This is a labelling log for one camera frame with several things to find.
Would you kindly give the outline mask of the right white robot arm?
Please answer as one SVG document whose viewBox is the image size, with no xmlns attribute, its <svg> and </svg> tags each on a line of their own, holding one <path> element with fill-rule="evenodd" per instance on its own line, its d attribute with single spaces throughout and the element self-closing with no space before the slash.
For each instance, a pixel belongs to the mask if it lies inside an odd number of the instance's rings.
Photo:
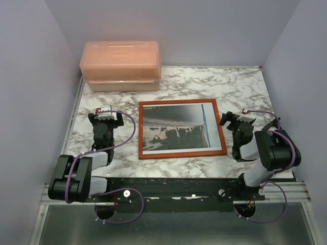
<svg viewBox="0 0 327 245">
<path fill-rule="evenodd" d="M 258 113 L 269 114 L 274 120 L 261 130 L 254 131 L 253 123 Z M 220 120 L 232 132 L 232 156 L 237 162 L 259 162 L 247 172 L 240 174 L 235 194 L 241 200 L 253 195 L 253 188 L 263 186 L 274 175 L 297 167 L 301 153 L 287 132 L 280 125 L 280 118 L 268 111 L 243 110 L 241 114 L 230 111 Z"/>
</svg>

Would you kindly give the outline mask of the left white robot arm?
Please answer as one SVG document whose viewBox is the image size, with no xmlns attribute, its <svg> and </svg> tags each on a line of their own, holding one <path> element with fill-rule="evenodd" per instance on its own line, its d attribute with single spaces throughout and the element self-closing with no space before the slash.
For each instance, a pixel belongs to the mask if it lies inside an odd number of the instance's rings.
<svg viewBox="0 0 327 245">
<path fill-rule="evenodd" d="M 113 189 L 107 185 L 107 179 L 92 177 L 91 172 L 112 162 L 115 148 L 113 131 L 124 125 L 123 117 L 119 112 L 116 118 L 111 113 L 90 113 L 88 119 L 94 134 L 91 151 L 76 157 L 59 156 L 48 187 L 51 200 L 82 203 L 96 194 L 101 201 L 107 202 L 113 197 Z"/>
</svg>

